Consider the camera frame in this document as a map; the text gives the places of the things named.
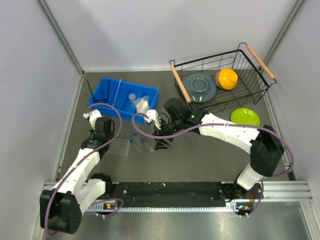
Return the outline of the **clear bag of white powder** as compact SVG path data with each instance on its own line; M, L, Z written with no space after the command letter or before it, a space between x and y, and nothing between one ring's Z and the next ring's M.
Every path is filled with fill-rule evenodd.
M146 114L147 111L150 109L149 96L145 95L143 97L137 98L133 101L133 104L136 108L137 113Z

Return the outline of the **glass bulb tube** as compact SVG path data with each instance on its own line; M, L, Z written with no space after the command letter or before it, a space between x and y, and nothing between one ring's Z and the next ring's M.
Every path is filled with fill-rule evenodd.
M116 92L115 92L115 95L114 95L114 98L113 98L113 101L112 101L112 106L113 107L115 106L116 99L117 99L117 96L118 96L118 93L119 93L119 90L120 90L121 83L122 83L122 79L119 80L119 83L118 83L117 88L116 88Z

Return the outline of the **black wire ring stand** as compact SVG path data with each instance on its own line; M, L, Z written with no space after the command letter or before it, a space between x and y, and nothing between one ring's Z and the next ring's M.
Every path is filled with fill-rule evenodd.
M97 85L97 88L92 91L89 80L86 80L87 86L89 88L91 97L88 100L88 104L91 105L93 103L105 103L107 104L109 101L109 90L110 90L110 79L109 78L101 78L100 82Z

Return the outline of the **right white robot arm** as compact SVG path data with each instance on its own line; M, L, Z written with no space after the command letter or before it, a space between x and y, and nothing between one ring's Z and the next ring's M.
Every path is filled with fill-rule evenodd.
M164 109L168 120L160 118L156 110L148 110L146 114L146 121L154 121L156 136L170 136L195 127L194 133L220 139L250 155L249 164L234 181L233 192L237 197L245 198L256 182L274 175L285 149L271 126L264 125L262 129L240 126L201 108L191 110L178 98L168 100Z

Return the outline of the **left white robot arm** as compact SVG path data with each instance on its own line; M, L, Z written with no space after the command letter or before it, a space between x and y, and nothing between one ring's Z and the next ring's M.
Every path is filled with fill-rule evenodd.
M113 194L110 176L89 174L108 151L107 143L115 136L115 123L109 117L98 117L91 126L90 137L82 142L66 174L40 195L40 226L45 230L74 234L92 203Z

